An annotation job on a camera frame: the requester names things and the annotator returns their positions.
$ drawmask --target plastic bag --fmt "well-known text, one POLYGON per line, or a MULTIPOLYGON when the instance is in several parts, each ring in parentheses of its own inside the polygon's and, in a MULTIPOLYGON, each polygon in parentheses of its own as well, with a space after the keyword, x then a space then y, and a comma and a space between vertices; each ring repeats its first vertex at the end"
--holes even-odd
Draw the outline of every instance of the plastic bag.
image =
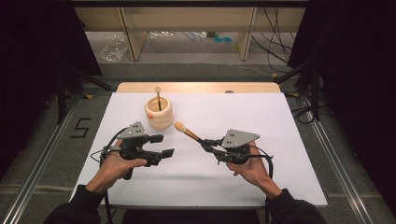
POLYGON ((127 50, 125 41, 117 35, 107 37, 106 39, 109 40, 109 43, 102 49, 102 59, 110 63, 121 61, 127 50))

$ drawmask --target blue object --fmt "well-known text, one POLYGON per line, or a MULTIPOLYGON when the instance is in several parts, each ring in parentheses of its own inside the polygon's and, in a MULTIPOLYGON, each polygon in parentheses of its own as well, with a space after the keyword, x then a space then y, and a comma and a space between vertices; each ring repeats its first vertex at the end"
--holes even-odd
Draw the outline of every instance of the blue object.
POLYGON ((226 37, 223 38, 223 41, 224 42, 231 42, 231 38, 226 36, 226 37))
POLYGON ((221 43, 221 41, 222 41, 222 39, 220 37, 215 37, 214 40, 215 40, 216 43, 221 43))

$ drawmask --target white tabletop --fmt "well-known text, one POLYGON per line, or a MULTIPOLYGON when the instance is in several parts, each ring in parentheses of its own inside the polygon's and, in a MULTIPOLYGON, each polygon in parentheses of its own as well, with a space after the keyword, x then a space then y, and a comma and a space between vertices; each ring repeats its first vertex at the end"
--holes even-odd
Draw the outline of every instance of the white tabletop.
MULTIPOLYGON (((258 147, 274 156, 274 180, 296 199, 327 205, 283 93, 164 93, 180 121, 202 139, 221 139, 228 129, 258 133, 258 147)), ((131 180, 119 180, 108 191, 113 205, 135 207, 261 207, 265 195, 225 163, 173 126, 156 131, 149 126, 144 105, 153 93, 113 93, 90 154, 100 150, 120 129, 141 121, 149 135, 163 134, 147 151, 174 148, 172 158, 158 166, 135 168, 131 180)), ((78 184, 87 184, 99 167, 90 155, 78 184)))

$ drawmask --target human hand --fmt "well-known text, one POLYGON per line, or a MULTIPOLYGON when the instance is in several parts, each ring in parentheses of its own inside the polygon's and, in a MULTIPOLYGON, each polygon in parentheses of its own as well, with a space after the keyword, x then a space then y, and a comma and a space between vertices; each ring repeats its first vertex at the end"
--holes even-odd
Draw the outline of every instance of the human hand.
MULTIPOLYGON (((121 143, 122 140, 118 140, 115 146, 119 147, 121 143)), ((119 152, 111 152, 93 179, 86 185, 85 189, 103 194, 118 179, 125 177, 129 169, 144 166, 146 163, 147 161, 143 159, 127 161, 120 156, 119 152)))
MULTIPOLYGON (((255 142, 250 142, 250 155, 260 155, 255 142)), ((262 158, 250 158, 243 164, 227 162, 227 167, 234 176, 241 175, 248 183, 260 188, 270 200, 278 196, 282 190, 268 175, 262 158)))

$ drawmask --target person's left hand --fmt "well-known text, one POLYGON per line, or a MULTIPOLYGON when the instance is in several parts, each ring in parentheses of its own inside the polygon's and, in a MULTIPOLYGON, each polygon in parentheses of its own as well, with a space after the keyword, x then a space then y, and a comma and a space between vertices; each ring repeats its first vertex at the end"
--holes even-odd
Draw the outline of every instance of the person's left hand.
MULTIPOLYGON (((119 140, 115 146, 118 147, 121 143, 122 140, 119 140)), ((111 152, 85 189, 103 194, 107 189, 111 188, 118 179, 125 177, 129 169, 144 166, 146 163, 147 161, 143 159, 127 161, 120 156, 119 152, 111 152)))

